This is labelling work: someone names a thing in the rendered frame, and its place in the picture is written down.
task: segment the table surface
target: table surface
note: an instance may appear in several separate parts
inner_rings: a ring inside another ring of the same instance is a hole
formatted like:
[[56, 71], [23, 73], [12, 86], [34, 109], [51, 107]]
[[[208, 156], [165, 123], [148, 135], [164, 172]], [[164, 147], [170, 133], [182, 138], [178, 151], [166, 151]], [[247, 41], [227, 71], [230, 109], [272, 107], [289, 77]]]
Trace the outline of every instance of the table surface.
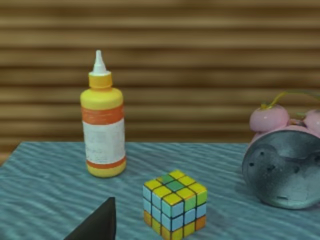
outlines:
[[260, 203], [241, 175], [247, 144], [127, 143], [114, 178], [86, 170], [82, 142], [23, 142], [0, 167], [0, 239], [62, 240], [116, 197], [117, 240], [160, 240], [143, 222], [144, 182], [180, 169], [208, 189], [207, 223], [188, 240], [318, 240], [320, 207]]

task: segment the white label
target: white label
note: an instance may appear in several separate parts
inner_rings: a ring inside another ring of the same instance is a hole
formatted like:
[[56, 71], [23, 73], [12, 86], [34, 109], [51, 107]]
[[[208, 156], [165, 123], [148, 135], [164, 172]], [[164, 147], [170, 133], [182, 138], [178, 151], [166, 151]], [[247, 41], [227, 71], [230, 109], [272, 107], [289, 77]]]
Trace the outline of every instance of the white label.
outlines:
[[112, 164], [126, 155], [125, 120], [107, 125], [83, 123], [86, 159], [94, 164]]

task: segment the cube face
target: cube face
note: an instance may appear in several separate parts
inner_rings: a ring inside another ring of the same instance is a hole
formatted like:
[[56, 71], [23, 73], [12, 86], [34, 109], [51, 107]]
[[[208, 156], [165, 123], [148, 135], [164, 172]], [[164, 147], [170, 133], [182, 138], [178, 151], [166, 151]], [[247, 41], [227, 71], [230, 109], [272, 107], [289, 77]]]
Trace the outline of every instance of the cube face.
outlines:
[[206, 225], [207, 189], [180, 170], [143, 185], [144, 221], [165, 240], [180, 240]]

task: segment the bottle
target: bottle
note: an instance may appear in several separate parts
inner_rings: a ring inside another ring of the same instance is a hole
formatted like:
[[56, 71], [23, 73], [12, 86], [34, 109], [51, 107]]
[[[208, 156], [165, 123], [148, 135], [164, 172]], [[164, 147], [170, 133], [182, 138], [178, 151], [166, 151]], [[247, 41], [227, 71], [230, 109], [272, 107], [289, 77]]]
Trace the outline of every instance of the bottle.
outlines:
[[86, 166], [100, 178], [119, 175], [126, 168], [124, 99], [113, 88], [100, 50], [89, 73], [90, 88], [80, 96]]

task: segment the brown background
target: brown background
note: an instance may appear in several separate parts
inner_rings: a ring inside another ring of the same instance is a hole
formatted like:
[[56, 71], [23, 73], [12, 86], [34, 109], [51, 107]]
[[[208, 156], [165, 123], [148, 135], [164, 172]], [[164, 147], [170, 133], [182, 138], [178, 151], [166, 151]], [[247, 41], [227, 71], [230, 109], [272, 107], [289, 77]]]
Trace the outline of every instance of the brown background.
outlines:
[[1, 0], [0, 162], [21, 141], [82, 140], [96, 49], [128, 141], [248, 142], [261, 102], [320, 87], [319, 30], [318, 0]]

